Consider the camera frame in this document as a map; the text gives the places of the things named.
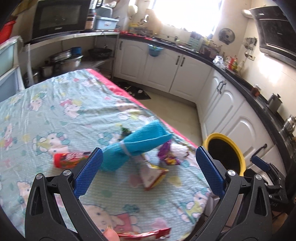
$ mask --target blue hanging basket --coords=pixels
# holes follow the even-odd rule
[[[156,47],[152,44],[148,44],[149,47],[149,55],[152,57],[157,57],[160,55],[161,51],[163,50],[163,48],[160,47]]]

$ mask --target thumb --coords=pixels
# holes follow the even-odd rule
[[[103,233],[103,235],[109,241],[119,241],[119,236],[113,229],[107,228],[106,231]]]

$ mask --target yellow trash can rim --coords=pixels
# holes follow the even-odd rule
[[[225,141],[227,144],[229,144],[232,149],[235,151],[238,159],[239,159],[239,166],[240,166],[240,176],[244,176],[244,172],[246,170],[246,162],[244,160],[244,155],[242,154],[241,150],[239,149],[239,147],[234,143],[233,140],[231,140],[229,137],[221,134],[221,133],[212,133],[211,135],[209,135],[205,141],[203,142],[203,146],[208,150],[209,147],[209,142],[213,139],[220,139]]]

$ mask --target silver screw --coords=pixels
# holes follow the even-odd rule
[[[230,176],[235,176],[235,171],[234,171],[234,170],[229,170],[229,171],[228,171],[228,174],[229,174]]]
[[[41,178],[42,178],[42,174],[41,174],[41,173],[39,173],[39,174],[36,175],[36,179],[37,179],[37,180],[39,180],[39,179],[41,179]]]
[[[258,180],[262,180],[262,176],[260,176],[259,174],[257,174],[255,177],[256,177],[256,179],[258,179]]]
[[[69,176],[71,174],[71,170],[64,170],[63,175],[64,176]]]

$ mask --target rolled blue towel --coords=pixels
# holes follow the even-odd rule
[[[104,160],[101,170],[115,171],[128,161],[130,156],[150,151],[171,138],[172,134],[164,129],[159,120],[152,121],[125,137],[121,142],[107,146],[103,150]]]

